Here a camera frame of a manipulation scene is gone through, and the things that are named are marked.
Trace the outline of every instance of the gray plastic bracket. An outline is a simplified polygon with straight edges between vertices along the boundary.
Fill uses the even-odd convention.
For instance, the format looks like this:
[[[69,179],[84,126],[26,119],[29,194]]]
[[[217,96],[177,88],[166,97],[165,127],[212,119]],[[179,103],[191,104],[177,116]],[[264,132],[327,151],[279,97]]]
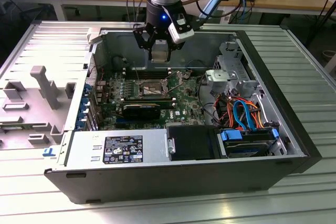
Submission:
[[[45,66],[33,66],[33,68],[30,71],[30,75],[36,79],[38,82],[42,93],[44,94],[45,98],[47,99],[47,102],[49,103],[49,106],[52,110],[56,110],[59,108],[60,104],[57,101],[57,96],[55,95],[55,87],[52,87],[45,75],[46,73],[46,67]]]
[[[48,144],[49,138],[45,134],[30,134],[28,141],[31,144]]]
[[[50,136],[54,139],[55,143],[60,144],[63,138],[63,132],[59,132],[59,130],[54,125],[50,131]]]

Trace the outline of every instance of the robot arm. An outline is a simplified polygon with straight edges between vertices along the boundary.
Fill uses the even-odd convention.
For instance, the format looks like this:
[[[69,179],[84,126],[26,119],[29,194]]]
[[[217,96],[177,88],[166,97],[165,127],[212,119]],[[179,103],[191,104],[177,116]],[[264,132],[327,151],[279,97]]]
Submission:
[[[147,0],[145,25],[134,25],[134,35],[140,48],[149,52],[152,60],[153,48],[156,44],[165,44],[166,61],[171,52],[181,49],[184,42],[194,36],[194,29],[187,14],[200,18],[209,18],[221,0]],[[146,32],[148,39],[143,38]]]

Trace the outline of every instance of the warning label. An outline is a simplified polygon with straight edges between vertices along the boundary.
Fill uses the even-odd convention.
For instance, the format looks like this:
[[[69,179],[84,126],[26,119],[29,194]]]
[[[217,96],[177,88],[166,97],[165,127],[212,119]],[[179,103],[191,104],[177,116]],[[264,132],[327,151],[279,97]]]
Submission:
[[[105,164],[143,162],[142,136],[108,136],[105,138]]]

